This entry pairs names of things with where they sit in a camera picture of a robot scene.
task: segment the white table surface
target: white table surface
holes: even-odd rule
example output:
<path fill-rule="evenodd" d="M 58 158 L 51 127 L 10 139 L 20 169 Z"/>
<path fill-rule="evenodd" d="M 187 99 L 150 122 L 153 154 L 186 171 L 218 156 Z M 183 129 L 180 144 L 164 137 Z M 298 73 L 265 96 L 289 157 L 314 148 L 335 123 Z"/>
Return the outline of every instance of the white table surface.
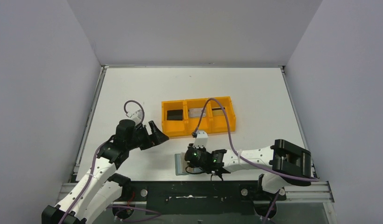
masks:
<path fill-rule="evenodd" d="M 232 137 L 236 150 L 266 147 L 275 139 L 304 147 L 279 68 L 108 68 L 77 180 L 90 167 L 96 148 L 115 133 L 117 124 L 125 118 L 125 101 L 139 101 L 145 110 L 144 124 L 153 120 L 161 128 L 162 101 L 220 96 L 230 96 L 233 102 L 237 128 Z M 138 106 L 129 104 L 127 109 L 137 110 Z M 209 180 L 208 174 L 175 175 L 174 154 L 185 152 L 193 142 L 188 136 L 144 151 L 134 149 L 117 172 L 133 181 Z M 230 149 L 227 134 L 211 134 L 207 150 L 223 148 Z M 257 180 L 263 172 L 242 170 L 224 175 L 224 179 Z"/>

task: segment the wire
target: wire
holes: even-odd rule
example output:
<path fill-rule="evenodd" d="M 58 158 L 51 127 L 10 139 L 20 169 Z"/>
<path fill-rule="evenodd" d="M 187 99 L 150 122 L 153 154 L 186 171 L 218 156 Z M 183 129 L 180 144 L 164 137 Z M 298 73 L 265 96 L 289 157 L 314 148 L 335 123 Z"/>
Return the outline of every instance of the wire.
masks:
<path fill-rule="evenodd" d="M 191 172 L 187 171 L 188 168 L 189 168 L 189 166 L 187 166 L 187 167 L 184 169 L 188 174 L 194 174 L 194 175 L 197 175 L 197 174 L 204 174 L 204 173 L 205 173 L 204 171 L 197 172 L 197 173 L 191 173 Z"/>
<path fill-rule="evenodd" d="M 141 108 L 141 111 L 142 111 L 142 119 L 141 119 L 141 121 L 140 121 L 140 124 L 142 124 L 142 122 L 143 122 L 143 120 L 145 119 L 145 111 L 144 111 L 144 109 L 143 109 L 143 107 L 142 107 L 142 105 L 138 102 L 138 101 L 135 101 L 135 100 L 128 100 L 127 102 L 125 102 L 125 104 L 124 104 L 124 112 L 127 114 L 128 112 L 127 112 L 127 109 L 126 109 L 126 106 L 127 106 L 127 104 L 128 103 L 135 103 L 135 104 L 137 104 L 140 108 Z"/>
<path fill-rule="evenodd" d="M 134 199 L 134 197 L 135 197 L 135 192 L 132 192 L 131 199 L 129 199 L 129 200 L 127 201 L 127 206 L 129 206 L 129 203 Z"/>
<path fill-rule="evenodd" d="M 148 210 L 148 209 L 143 209 L 143 208 L 135 208 L 135 207 L 129 207 L 129 206 L 125 206 L 125 205 L 111 205 L 109 207 L 107 207 L 108 209 L 112 209 L 112 208 L 120 208 L 120 209 L 123 209 L 123 210 L 126 210 L 126 209 L 133 209 L 133 210 L 137 210 L 137 211 L 145 211 L 145 212 L 151 212 L 151 213 L 155 213 L 156 215 L 153 216 L 153 217 L 148 217 L 148 218 L 145 218 L 145 219 L 136 219 L 136 220 L 126 220 L 126 219 L 120 219 L 121 221 L 123 222 L 128 222 L 128 223 L 137 223 L 137 222 L 144 222 L 144 221 L 148 221 L 148 220 L 151 220 L 153 218 L 157 218 L 159 216 L 161 216 L 161 213 L 158 212 L 158 211 L 152 211 L 152 210 Z"/>
<path fill-rule="evenodd" d="M 234 149 L 233 141 L 232 141 L 232 139 L 231 139 L 230 124 L 229 124 L 229 121 L 228 121 L 227 113 L 226 113 L 225 109 L 223 108 L 222 104 L 221 104 L 217 99 L 215 99 L 215 98 L 209 98 L 209 99 L 205 102 L 204 107 L 203 107 L 203 109 L 201 110 L 201 115 L 200 115 L 199 123 L 197 124 L 196 129 L 194 129 L 194 133 L 196 133 L 197 130 L 199 129 L 200 124 L 201 124 L 201 119 L 203 118 L 203 114 L 204 114 L 204 110 L 205 110 L 205 108 L 206 108 L 206 105 L 207 105 L 208 102 L 211 101 L 211 100 L 215 101 L 215 102 L 220 106 L 220 108 L 221 108 L 222 111 L 223 111 L 223 114 L 225 115 L 226 124 L 227 124 L 227 134 L 228 134 L 228 138 L 229 138 L 230 147 L 231 147 L 233 153 L 234 153 L 235 155 L 238 156 L 238 153 L 237 153 L 237 151 Z M 306 181 L 306 182 L 318 182 L 318 181 L 319 181 L 319 180 L 316 179 L 316 178 L 303 178 L 303 177 L 297 177 L 297 176 L 291 176 L 291 175 L 287 175 L 287 174 L 282 174 L 282 173 L 279 173 L 279 172 L 274 171 L 274 170 L 272 170 L 272 169 L 269 169 L 268 167 L 265 167 L 264 165 L 253 163 L 253 162 L 251 162 L 251 161 L 245 159 L 245 158 L 242 157 L 241 155 L 240 155 L 240 158 L 241 158 L 243 161 L 245 161 L 246 163 L 248 163 L 249 165 L 252 165 L 252 166 L 254 166 L 254 167 L 256 167 L 256 168 L 262 169 L 262 170 L 267 171 L 267 172 L 269 172 L 269 173 L 276 174 L 276 175 L 281 176 L 281 177 L 285 177 L 285 178 L 289 178 L 289 179 L 293 179 L 293 180 L 298 180 L 298 181 Z"/>
<path fill-rule="evenodd" d="M 222 175 L 218 175 L 218 177 L 219 177 L 222 181 L 224 181 Z"/>
<path fill-rule="evenodd" d="M 269 218 L 269 214 L 270 214 L 271 210 L 273 209 L 274 205 L 276 204 L 276 201 L 277 201 L 277 199 L 278 199 L 278 195 L 279 195 L 279 191 L 280 191 L 280 190 L 278 190 L 278 192 L 276 193 L 276 196 L 274 197 L 274 200 L 273 200 L 273 202 L 271 203 L 271 206 L 270 206 L 269 210 L 267 211 L 266 216 L 264 217 L 263 224 L 265 224 L 266 221 L 268 220 L 268 218 Z"/>
<path fill-rule="evenodd" d="M 107 143 L 108 141 L 105 141 L 104 143 L 102 143 L 98 148 L 97 150 L 95 150 L 95 153 L 94 153 L 94 157 L 92 159 L 92 165 L 91 165 L 91 171 L 90 171 L 90 175 L 88 175 L 88 179 L 87 179 L 87 182 L 85 183 L 84 187 L 82 188 L 81 192 L 79 193 L 79 195 L 75 198 L 75 200 L 73 200 L 72 204 L 69 206 L 69 208 L 66 210 L 66 212 L 64 213 L 64 215 L 62 216 L 62 218 L 59 220 L 58 224 L 62 224 L 62 222 L 65 220 L 66 216 L 68 216 L 69 212 L 73 209 L 73 207 L 75 207 L 75 204 L 78 202 L 78 200 L 80 199 L 80 197 L 84 194 L 85 190 L 88 188 L 88 185 L 90 185 L 90 182 L 91 182 L 91 179 L 92 179 L 92 176 L 94 174 L 94 169 L 95 169 L 95 161 L 97 160 L 97 154 L 99 152 L 99 150 L 101 149 L 101 147 Z"/>

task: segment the orange bin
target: orange bin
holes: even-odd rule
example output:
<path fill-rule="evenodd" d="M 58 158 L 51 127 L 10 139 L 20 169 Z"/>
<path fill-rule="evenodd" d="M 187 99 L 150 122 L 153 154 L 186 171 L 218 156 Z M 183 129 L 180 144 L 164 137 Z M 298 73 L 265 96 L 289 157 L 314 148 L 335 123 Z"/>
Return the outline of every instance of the orange bin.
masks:
<path fill-rule="evenodd" d="M 215 97 L 215 99 L 225 108 L 230 130 L 235 131 L 236 118 L 231 98 Z M 199 123 L 202 108 L 207 100 L 208 98 L 163 101 L 161 105 L 164 134 L 169 137 L 191 135 Z M 227 132 L 225 116 L 215 101 L 208 102 L 199 130 L 207 133 Z"/>

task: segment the purple cable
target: purple cable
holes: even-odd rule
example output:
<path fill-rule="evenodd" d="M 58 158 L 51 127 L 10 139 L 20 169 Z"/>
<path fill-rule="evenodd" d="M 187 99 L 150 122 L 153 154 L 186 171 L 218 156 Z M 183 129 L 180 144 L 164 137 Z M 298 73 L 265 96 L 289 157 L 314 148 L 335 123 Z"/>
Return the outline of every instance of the purple cable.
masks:
<path fill-rule="evenodd" d="M 234 152 L 234 154 L 238 156 L 237 151 L 234 149 L 233 141 L 231 140 L 230 124 L 229 124 L 229 121 L 228 121 L 227 113 L 226 113 L 225 109 L 223 108 L 222 104 L 221 104 L 217 99 L 215 99 L 215 98 L 209 98 L 209 99 L 205 102 L 204 107 L 203 107 L 203 109 L 202 109 L 202 111 L 201 111 L 199 124 L 197 125 L 196 129 L 194 129 L 194 133 L 196 133 L 197 130 L 199 129 L 199 127 L 200 127 L 200 123 L 201 123 L 201 119 L 203 118 L 203 114 L 204 114 L 205 107 L 206 107 L 206 105 L 208 104 L 208 102 L 211 101 L 211 100 L 215 101 L 215 102 L 220 106 L 220 108 L 221 108 L 222 111 L 223 111 L 223 114 L 225 115 L 225 119 L 226 119 L 226 123 L 227 123 L 227 133 L 228 133 L 228 137 L 229 137 L 230 147 L 231 147 L 232 151 Z M 318 179 L 315 179 L 315 178 L 303 178 L 303 177 L 297 177 L 297 176 L 291 176 L 291 175 L 287 175 L 287 174 L 282 174 L 282 173 L 279 173 L 279 172 L 274 171 L 274 170 L 272 170 L 272 169 L 269 169 L 269 168 L 265 167 L 264 165 L 260 165 L 260 164 L 253 163 L 253 162 L 251 162 L 251 161 L 245 159 L 245 158 L 242 157 L 242 156 L 240 156 L 240 158 L 241 158 L 242 160 L 244 160 L 246 163 L 248 163 L 248 164 L 250 164 L 250 165 L 252 165 L 252 166 L 254 166 L 254 167 L 257 167 L 257 168 L 259 168 L 259 169 L 262 169 L 262 170 L 267 171 L 267 172 L 272 173 L 272 174 L 276 174 L 276 175 L 281 176 L 281 177 L 285 177 L 285 178 L 289 178 L 289 179 L 293 179 L 293 180 L 298 180 L 298 181 L 307 181 L 307 182 L 318 182 L 318 181 L 319 181 Z"/>
<path fill-rule="evenodd" d="M 266 216 L 264 217 L 263 224 L 265 224 L 267 219 L 269 218 L 269 214 L 270 214 L 271 210 L 273 209 L 274 205 L 276 204 L 276 201 L 278 199 L 278 195 L 279 195 L 279 190 L 276 193 L 276 196 L 274 197 L 273 203 L 271 203 L 271 206 L 270 206 L 269 210 L 267 211 Z"/>
<path fill-rule="evenodd" d="M 91 165 L 91 171 L 90 171 L 90 175 L 88 176 L 88 179 L 87 179 L 87 183 L 85 183 L 83 189 L 81 190 L 81 192 L 79 193 L 79 195 L 75 198 L 75 200 L 73 200 L 72 204 L 69 206 L 69 208 L 66 210 L 66 212 L 64 213 L 64 215 L 62 216 L 61 220 L 59 220 L 59 223 L 58 224 L 62 224 L 62 222 L 65 220 L 65 218 L 68 216 L 69 212 L 73 209 L 73 207 L 75 206 L 75 204 L 78 202 L 79 198 L 84 194 L 85 190 L 88 188 L 88 185 L 90 185 L 90 182 L 91 182 L 91 179 L 92 179 L 92 175 L 94 174 L 94 169 L 95 169 L 95 161 L 97 159 L 97 154 L 99 152 L 99 150 L 101 149 L 101 147 L 107 143 L 104 142 L 102 143 L 98 148 L 97 150 L 95 150 L 95 153 L 94 153 L 94 158 L 92 159 L 92 165 Z"/>
<path fill-rule="evenodd" d="M 138 103 L 138 101 L 135 101 L 135 100 L 128 100 L 125 104 L 124 104 L 124 112 L 127 114 L 127 109 L 126 109 L 126 106 L 128 103 L 136 103 L 140 108 L 141 108 L 141 111 L 142 111 L 142 119 L 141 119 L 141 122 L 140 124 L 142 124 L 143 120 L 145 119 L 145 111 L 143 110 L 143 107 L 140 103 Z"/>
<path fill-rule="evenodd" d="M 138 211 L 145 211 L 145 212 L 151 212 L 151 213 L 155 213 L 156 215 L 153 216 L 153 217 L 149 217 L 149 218 L 144 218 L 144 219 L 136 219 L 136 220 L 126 220 L 126 219 L 123 219 L 122 221 L 123 222 L 128 222 L 128 223 L 138 223 L 138 222 L 143 222 L 143 221 L 148 221 L 148 220 L 151 220 L 153 218 L 157 218 L 159 216 L 161 216 L 161 213 L 160 212 L 157 212 L 157 211 L 152 211 L 152 210 L 148 210 L 148 209 L 142 209 L 142 208 L 135 208 L 135 207 L 130 207 L 130 206 L 125 206 L 125 205 L 111 205 L 109 207 L 107 207 L 108 209 L 111 209 L 111 208 L 120 208 L 120 209 L 133 209 L 133 210 L 138 210 Z"/>

